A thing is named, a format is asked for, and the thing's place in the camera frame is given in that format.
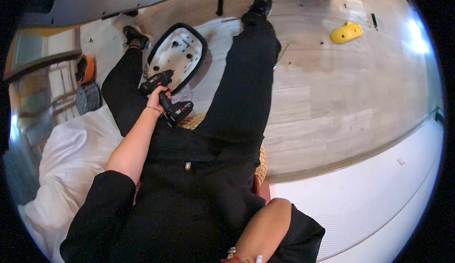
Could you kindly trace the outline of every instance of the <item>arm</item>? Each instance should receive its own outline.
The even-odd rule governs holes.
[[[258,255],[262,255],[263,262],[267,262],[289,229],[291,213],[290,201],[281,198],[272,199],[248,222],[235,245],[234,255],[247,258],[251,263],[256,262]]]
[[[166,90],[167,87],[159,86],[152,92],[147,102],[147,108],[144,109],[120,145],[112,152],[106,170],[114,170],[127,175],[134,184],[137,184],[147,157],[151,135],[161,115],[157,110],[149,107],[164,111],[158,101],[159,93]],[[171,93],[167,92],[166,95],[171,100]]]

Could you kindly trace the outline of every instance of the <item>yellow plastic part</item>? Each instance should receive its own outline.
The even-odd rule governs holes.
[[[330,34],[330,38],[332,42],[342,44],[360,37],[363,33],[362,27],[358,23],[347,21],[343,27],[334,30]]]

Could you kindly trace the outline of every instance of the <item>wooden floor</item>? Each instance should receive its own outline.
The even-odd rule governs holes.
[[[95,57],[101,85],[124,52],[121,29],[137,23],[152,43],[173,24],[195,27],[209,51],[191,81],[194,112],[206,112],[226,64],[232,36],[252,0],[169,0],[126,16],[81,27],[84,53]],[[376,14],[378,30],[371,13]],[[412,10],[406,0],[273,0],[273,24],[284,52],[274,74],[264,132],[268,174],[310,169],[376,148],[405,133],[441,103],[431,53],[415,51]],[[334,44],[330,33],[347,21],[363,36]],[[429,81],[433,80],[431,89]]]

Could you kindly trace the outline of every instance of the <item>shoe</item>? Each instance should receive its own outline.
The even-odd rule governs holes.
[[[272,0],[254,0],[248,12],[259,16],[268,17],[272,10]]]
[[[139,40],[140,42],[140,49],[145,49],[149,38],[143,34],[139,27],[137,26],[125,26],[123,27],[123,34],[125,35],[127,42],[123,44],[123,46],[127,47],[131,44],[134,39]]]

